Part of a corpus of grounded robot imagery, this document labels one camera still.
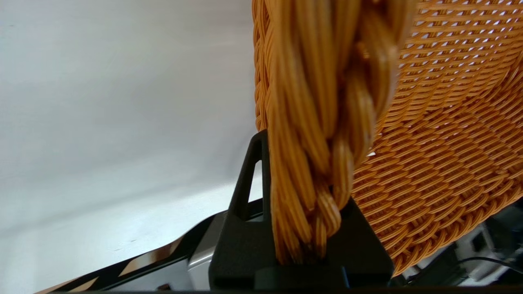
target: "woven rattan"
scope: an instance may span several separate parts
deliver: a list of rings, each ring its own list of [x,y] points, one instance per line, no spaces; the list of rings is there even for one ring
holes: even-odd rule
[[[282,263],[324,254],[349,193],[396,274],[523,195],[523,4],[405,3],[253,1]]]

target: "braided rope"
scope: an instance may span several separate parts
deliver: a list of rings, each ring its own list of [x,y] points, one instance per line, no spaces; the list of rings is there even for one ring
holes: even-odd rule
[[[270,5],[276,12],[265,35],[274,52],[274,60],[265,60],[274,74],[267,106],[273,233],[281,263],[309,263],[324,257],[327,238],[339,229],[354,169],[392,98],[398,47],[415,2]]]

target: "white wall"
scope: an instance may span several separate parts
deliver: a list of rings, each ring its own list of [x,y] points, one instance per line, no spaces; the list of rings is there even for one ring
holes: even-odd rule
[[[0,9],[0,292],[133,257],[226,209],[255,133],[250,1]]]

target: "black cable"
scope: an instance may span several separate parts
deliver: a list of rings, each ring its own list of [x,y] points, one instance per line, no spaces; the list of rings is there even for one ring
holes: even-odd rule
[[[493,258],[489,258],[489,257],[481,257],[481,256],[469,257],[469,258],[465,258],[465,259],[458,261],[456,263],[456,265],[459,265],[459,264],[462,264],[465,262],[469,262],[469,261],[487,261],[487,262],[497,263],[497,264],[506,266],[506,267],[510,268],[511,270],[523,275],[523,269],[520,269],[519,267],[517,267],[513,264],[510,264],[510,263],[507,263],[504,261],[499,261],[497,259],[493,259]]]

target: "wicker weave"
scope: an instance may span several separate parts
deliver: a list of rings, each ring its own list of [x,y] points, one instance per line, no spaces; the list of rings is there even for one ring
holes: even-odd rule
[[[253,2],[256,126],[271,125],[274,7]],[[520,1],[421,1],[352,196],[396,274],[523,195]]]

